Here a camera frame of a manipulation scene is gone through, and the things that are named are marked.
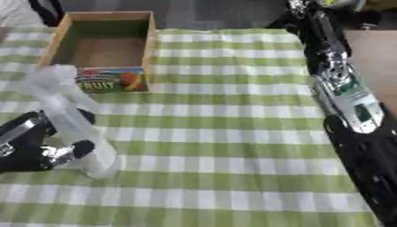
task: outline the plastic bottle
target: plastic bottle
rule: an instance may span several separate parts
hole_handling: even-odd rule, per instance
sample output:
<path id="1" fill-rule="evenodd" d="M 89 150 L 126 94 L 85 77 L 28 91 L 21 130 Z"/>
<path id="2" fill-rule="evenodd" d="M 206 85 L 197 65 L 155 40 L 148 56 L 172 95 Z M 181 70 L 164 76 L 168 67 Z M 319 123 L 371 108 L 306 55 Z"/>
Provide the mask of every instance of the plastic bottle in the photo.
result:
<path id="1" fill-rule="evenodd" d="M 39 68 L 27 74 L 18 91 L 36 97 L 65 145 L 85 139 L 95 144 L 94 152 L 80 160 L 88 176 L 113 176 L 119 166 L 117 152 L 66 98 L 69 96 L 91 112 L 97 109 L 97 102 L 75 84 L 75 76 L 77 69 L 73 66 Z"/>

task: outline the gingham tablecloth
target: gingham tablecloth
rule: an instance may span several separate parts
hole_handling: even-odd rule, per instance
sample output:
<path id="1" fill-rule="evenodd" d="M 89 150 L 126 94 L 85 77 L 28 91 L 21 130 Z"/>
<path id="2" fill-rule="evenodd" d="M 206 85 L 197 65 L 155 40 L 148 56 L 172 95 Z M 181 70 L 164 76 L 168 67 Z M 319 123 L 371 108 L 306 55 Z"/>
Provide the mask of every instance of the gingham tablecloth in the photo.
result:
<path id="1" fill-rule="evenodd" d="M 118 175 L 1 175 L 0 226 L 375 226 L 323 132 L 295 36 L 158 35 L 151 94 L 92 95 Z M 1 44 L 1 121 L 38 108 L 11 87 L 51 36 L 19 28 Z"/>

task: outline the table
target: table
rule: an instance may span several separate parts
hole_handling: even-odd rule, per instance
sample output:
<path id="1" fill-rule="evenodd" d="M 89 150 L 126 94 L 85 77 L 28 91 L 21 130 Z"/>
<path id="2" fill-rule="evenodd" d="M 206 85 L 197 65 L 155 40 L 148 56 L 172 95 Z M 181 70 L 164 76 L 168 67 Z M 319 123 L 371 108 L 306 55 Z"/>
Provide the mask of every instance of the table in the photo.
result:
<path id="1" fill-rule="evenodd" d="M 11 87 L 51 32 L 13 29 L 1 44 L 1 121 L 39 107 Z M 152 93 L 92 95 L 118 175 L 1 175 L 0 226 L 375 226 L 323 132 L 295 36 L 161 30 L 155 56 Z"/>
<path id="2" fill-rule="evenodd" d="M 347 31 L 352 62 L 375 95 L 397 114 L 397 31 Z"/>

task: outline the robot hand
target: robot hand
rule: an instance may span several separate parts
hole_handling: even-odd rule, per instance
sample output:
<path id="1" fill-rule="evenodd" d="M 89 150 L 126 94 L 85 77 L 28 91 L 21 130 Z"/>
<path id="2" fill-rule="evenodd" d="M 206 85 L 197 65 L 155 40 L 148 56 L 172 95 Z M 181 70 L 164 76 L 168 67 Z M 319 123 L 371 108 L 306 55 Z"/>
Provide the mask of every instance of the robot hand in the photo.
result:
<path id="1" fill-rule="evenodd" d="M 80 112 L 95 122 L 93 113 Z M 55 133 L 43 111 L 24 113 L 0 126 L 0 173 L 52 170 L 85 157 L 95 148 L 88 140 L 61 148 L 44 145 L 44 139 Z"/>
<path id="2" fill-rule="evenodd" d="M 397 226 L 397 121 L 366 86 L 333 11 L 313 0 L 289 0 L 281 24 L 305 47 L 324 129 L 358 191 L 386 226 Z"/>

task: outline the fruit illustration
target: fruit illustration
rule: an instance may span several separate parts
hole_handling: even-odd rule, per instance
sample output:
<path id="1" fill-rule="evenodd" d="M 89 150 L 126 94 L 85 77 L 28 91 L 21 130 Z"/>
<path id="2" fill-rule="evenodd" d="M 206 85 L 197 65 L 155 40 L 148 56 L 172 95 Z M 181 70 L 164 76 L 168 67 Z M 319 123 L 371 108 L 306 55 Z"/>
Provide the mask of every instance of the fruit illustration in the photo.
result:
<path id="1" fill-rule="evenodd" d="M 138 74 L 126 72 L 123 73 L 120 79 L 120 85 L 124 90 L 134 90 L 141 82 L 141 77 Z"/>

